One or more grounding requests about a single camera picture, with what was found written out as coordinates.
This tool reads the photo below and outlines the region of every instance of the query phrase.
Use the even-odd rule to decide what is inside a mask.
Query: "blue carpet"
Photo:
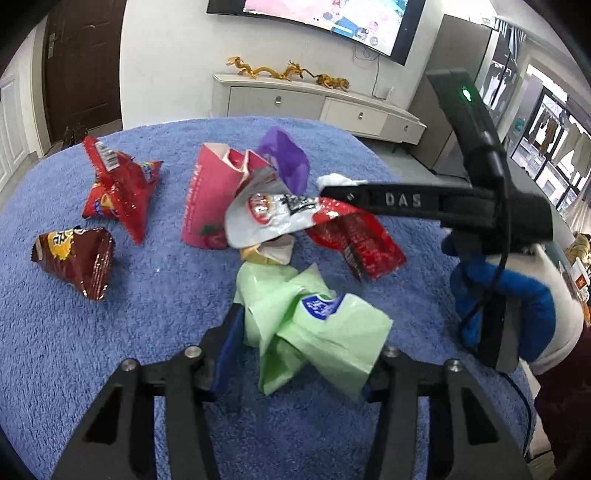
[[[73,429],[120,361],[167,359],[199,342],[230,307],[240,267],[234,250],[207,251],[180,241],[183,207],[203,142],[254,148],[272,125],[285,128],[310,158],[316,177],[394,181],[388,168],[350,134],[313,121],[273,118],[201,119],[140,127],[105,138],[138,161],[164,160],[150,204],[147,234],[136,247],[116,221],[83,220],[94,173],[80,145],[42,161],[0,215],[0,424],[34,475],[48,479]],[[455,260],[440,252],[435,222],[381,218],[408,263],[364,285],[362,296],[394,321],[389,337],[415,359],[442,364],[462,358],[521,446],[524,406],[494,372],[479,366],[454,339],[459,320],[448,275]],[[35,236],[75,225],[104,225],[115,237],[106,300],[86,300],[29,261]],[[317,262],[323,274],[349,278],[342,257],[298,234],[292,265]],[[207,406],[224,480],[362,478],[378,406],[353,403],[312,368],[270,397],[257,390],[256,352],[245,351],[230,387]],[[515,375],[529,394],[525,375]],[[420,404],[416,478],[424,478],[426,402]],[[168,478],[163,404],[156,408],[159,477]]]

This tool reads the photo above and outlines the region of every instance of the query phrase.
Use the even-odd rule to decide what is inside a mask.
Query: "light green plastic bag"
[[[392,320],[347,294],[334,298],[312,265],[246,262],[235,301],[245,306],[245,343],[259,348],[259,389],[271,394],[308,361],[348,396],[359,396],[386,341]]]

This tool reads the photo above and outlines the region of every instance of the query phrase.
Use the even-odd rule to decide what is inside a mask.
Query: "tv screen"
[[[210,0],[207,12],[321,28],[404,64],[425,0]]]

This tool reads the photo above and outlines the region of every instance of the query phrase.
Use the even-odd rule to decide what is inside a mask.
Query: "brown door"
[[[52,142],[67,126],[121,118],[119,46],[126,0],[62,0],[50,12],[45,99]]]

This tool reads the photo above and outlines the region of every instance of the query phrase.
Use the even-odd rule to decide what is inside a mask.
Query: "purple plastic wrapper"
[[[271,127],[255,152],[277,169],[291,193],[304,194],[310,175],[310,161],[289,133],[279,127]]]

